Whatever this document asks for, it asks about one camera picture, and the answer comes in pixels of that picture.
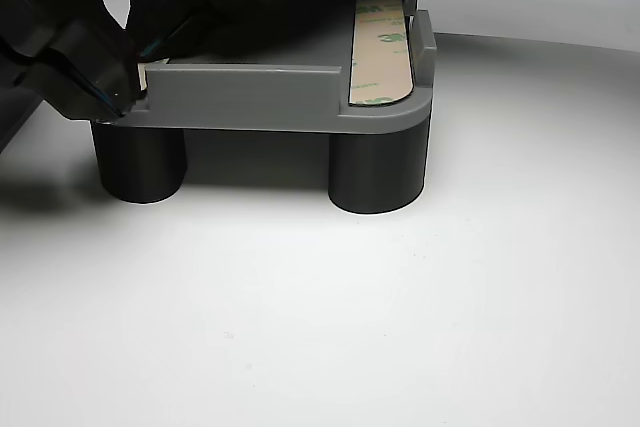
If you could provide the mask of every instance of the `black cylindrical leg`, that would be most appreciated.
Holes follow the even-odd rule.
[[[333,134],[333,203],[357,214],[379,214],[413,202],[424,188],[430,120],[392,134]]]
[[[182,129],[92,124],[104,188],[114,197],[149,204],[171,197],[182,185],[187,154]]]

